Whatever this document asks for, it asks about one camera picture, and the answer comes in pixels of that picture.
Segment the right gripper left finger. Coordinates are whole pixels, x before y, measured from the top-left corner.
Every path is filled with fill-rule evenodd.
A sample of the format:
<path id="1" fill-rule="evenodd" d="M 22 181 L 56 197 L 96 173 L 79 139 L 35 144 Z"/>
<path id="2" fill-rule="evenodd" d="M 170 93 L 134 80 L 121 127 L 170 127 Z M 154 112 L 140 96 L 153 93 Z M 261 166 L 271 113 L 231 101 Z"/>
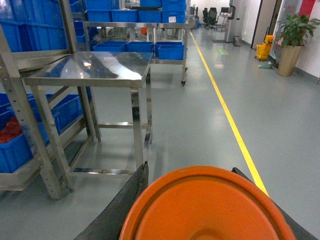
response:
<path id="1" fill-rule="evenodd" d="M 77 240 L 118 240 L 135 201 L 148 187 L 149 165 L 145 161 L 107 207 L 76 237 Z"/>

